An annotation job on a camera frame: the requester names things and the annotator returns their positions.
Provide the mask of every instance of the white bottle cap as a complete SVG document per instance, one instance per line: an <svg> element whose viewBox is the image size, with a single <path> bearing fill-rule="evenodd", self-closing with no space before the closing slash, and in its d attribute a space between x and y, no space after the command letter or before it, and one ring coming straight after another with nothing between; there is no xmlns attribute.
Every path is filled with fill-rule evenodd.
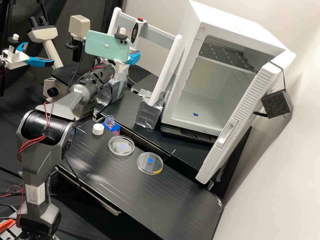
<svg viewBox="0 0 320 240"><path fill-rule="evenodd" d="M96 123L93 125L92 133L95 135L102 135L104 126L101 123Z"/></svg>

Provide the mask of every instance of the white mini fridge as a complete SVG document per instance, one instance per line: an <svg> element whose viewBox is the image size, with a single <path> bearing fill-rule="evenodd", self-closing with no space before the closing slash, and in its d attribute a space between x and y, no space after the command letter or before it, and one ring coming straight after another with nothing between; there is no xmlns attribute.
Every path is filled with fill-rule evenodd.
<svg viewBox="0 0 320 240"><path fill-rule="evenodd" d="M260 99L295 58L259 24L189 1L178 32L179 62L161 87L161 122L219 136L196 176L207 183L262 107Z"/></svg>

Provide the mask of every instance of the petri dish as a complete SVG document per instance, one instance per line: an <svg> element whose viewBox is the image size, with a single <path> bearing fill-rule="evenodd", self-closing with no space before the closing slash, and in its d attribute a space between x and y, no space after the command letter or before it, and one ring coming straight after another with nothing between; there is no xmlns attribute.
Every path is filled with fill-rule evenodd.
<svg viewBox="0 0 320 240"><path fill-rule="evenodd" d="M161 157L152 152L140 154L137 159L138 168L147 174L158 174L163 169L163 161Z"/></svg>
<svg viewBox="0 0 320 240"><path fill-rule="evenodd" d="M110 151L117 156L128 156L134 151L134 142L123 135L112 137L108 145Z"/></svg>

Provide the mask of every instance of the open fridge door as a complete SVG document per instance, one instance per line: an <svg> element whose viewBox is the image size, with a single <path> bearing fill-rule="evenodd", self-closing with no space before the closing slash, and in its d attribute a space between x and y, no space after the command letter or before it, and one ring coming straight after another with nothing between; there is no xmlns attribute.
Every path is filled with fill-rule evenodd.
<svg viewBox="0 0 320 240"><path fill-rule="evenodd" d="M271 61L286 71L295 56L293 52L285 50ZM270 62L262 66L204 160L196 176L199 182L206 184L219 168L226 163L230 154L256 117L253 112L261 109L261 98L269 94L268 90L278 77L282 78L280 73L281 69Z"/></svg>

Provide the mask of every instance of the white label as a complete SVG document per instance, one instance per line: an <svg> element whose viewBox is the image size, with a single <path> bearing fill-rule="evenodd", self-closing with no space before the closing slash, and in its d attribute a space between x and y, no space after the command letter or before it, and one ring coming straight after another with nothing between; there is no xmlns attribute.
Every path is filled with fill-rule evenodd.
<svg viewBox="0 0 320 240"><path fill-rule="evenodd" d="M42 183L39 187L34 187L26 184L26 196L27 202L40 205L46 197L44 183Z"/></svg>

